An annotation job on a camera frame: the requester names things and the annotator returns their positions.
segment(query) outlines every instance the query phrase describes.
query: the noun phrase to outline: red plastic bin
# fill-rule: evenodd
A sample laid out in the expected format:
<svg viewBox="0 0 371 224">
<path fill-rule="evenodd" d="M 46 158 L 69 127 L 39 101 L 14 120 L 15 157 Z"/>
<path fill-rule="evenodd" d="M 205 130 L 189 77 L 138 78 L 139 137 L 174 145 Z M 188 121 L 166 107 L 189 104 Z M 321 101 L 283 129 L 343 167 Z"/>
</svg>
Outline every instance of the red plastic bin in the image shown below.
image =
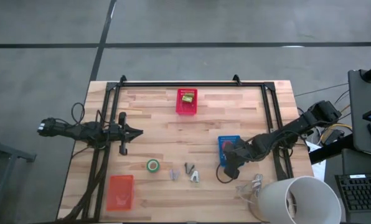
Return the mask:
<svg viewBox="0 0 371 224">
<path fill-rule="evenodd" d="M 182 97 L 186 93 L 194 93 L 194 99 L 191 103 L 183 102 Z M 198 90 L 196 89 L 178 89 L 176 101 L 176 113 L 179 115 L 194 115 L 197 113 L 198 107 Z"/>
<path fill-rule="evenodd" d="M 131 210 L 134 197 L 133 175 L 112 175 L 106 198 L 107 211 Z"/>
</svg>

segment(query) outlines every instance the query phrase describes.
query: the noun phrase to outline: wooden table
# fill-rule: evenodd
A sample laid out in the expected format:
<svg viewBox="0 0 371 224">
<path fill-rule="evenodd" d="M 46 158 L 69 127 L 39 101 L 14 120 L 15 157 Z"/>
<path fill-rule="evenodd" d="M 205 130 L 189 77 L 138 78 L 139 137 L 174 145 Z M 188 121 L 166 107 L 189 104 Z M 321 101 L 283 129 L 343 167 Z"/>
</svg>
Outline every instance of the wooden table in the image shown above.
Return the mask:
<svg viewBox="0 0 371 224">
<path fill-rule="evenodd" d="M 275 81 L 283 123 L 298 117 L 290 81 Z M 85 103 L 84 121 L 93 121 L 103 104 L 106 82 L 91 82 Z M 127 123 L 144 134 L 127 144 L 128 155 L 121 156 L 118 142 L 111 146 L 110 160 L 101 208 L 101 222 L 257 222 L 246 202 L 237 197 L 235 187 L 263 174 L 263 184 L 276 181 L 273 156 L 261 162 L 249 162 L 240 168 L 240 176 L 221 184 L 215 176 L 218 165 L 217 137 L 240 135 L 248 139 L 267 133 L 260 88 L 198 87 L 198 113 L 179 116 L 175 112 L 177 87 L 121 88 L 119 112 L 127 113 Z M 275 114 L 269 94 L 271 117 Z M 77 142 L 74 152 L 85 147 Z M 78 154 L 70 163 L 62 196 L 59 218 L 71 211 L 86 190 L 92 149 Z M 149 173 L 146 163 L 157 159 L 161 168 Z M 184 172 L 191 162 L 200 173 L 200 183 L 192 183 Z M 294 176 L 313 175 L 304 146 L 295 146 L 291 157 Z M 170 169 L 179 169 L 177 181 Z M 134 175 L 133 208 L 128 212 L 107 212 L 106 193 L 111 175 Z M 228 177 L 220 170 L 220 177 Z M 92 200 L 90 216 L 95 202 Z"/>
</svg>

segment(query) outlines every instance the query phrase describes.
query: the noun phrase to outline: gray floor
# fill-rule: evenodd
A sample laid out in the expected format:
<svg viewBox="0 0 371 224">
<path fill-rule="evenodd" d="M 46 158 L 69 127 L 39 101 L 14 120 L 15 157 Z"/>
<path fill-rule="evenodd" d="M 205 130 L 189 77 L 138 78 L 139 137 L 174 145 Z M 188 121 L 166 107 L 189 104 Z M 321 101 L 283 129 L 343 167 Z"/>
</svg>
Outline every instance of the gray floor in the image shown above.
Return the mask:
<svg viewBox="0 0 371 224">
<path fill-rule="evenodd" d="M 97 43 L 110 0 L 0 0 L 0 44 Z M 371 0 L 118 0 L 107 42 L 371 41 Z M 0 49 L 0 141 L 37 153 L 19 161 L 1 223 L 51 221 L 73 141 L 42 138 L 39 122 L 70 120 L 85 99 L 96 49 Z M 97 80 L 291 80 L 295 94 L 347 82 L 371 47 L 105 49 Z M 307 109 L 347 86 L 296 98 Z M 337 105 L 342 109 L 348 99 Z M 350 124 L 350 118 L 343 120 Z"/>
</svg>

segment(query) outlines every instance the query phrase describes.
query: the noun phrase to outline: black keyboard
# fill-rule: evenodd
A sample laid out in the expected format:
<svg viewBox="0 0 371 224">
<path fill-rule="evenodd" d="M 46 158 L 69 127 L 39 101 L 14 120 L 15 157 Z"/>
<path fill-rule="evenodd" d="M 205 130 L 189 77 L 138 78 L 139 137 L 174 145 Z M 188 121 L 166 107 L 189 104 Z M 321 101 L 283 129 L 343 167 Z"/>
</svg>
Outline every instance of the black keyboard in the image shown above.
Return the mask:
<svg viewBox="0 0 371 224">
<path fill-rule="evenodd" d="M 335 175 L 348 212 L 371 212 L 371 174 Z"/>
</svg>

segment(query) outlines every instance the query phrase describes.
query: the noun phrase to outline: tape roll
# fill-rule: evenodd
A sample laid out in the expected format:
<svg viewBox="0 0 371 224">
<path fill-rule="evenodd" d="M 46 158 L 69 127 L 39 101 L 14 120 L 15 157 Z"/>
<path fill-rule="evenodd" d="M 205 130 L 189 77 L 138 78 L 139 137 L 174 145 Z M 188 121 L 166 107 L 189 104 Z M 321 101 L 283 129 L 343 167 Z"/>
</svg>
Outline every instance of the tape roll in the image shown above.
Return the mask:
<svg viewBox="0 0 371 224">
<path fill-rule="evenodd" d="M 147 170 L 150 172 L 157 172 L 159 170 L 159 162 L 156 159 L 150 159 L 147 162 Z"/>
</svg>

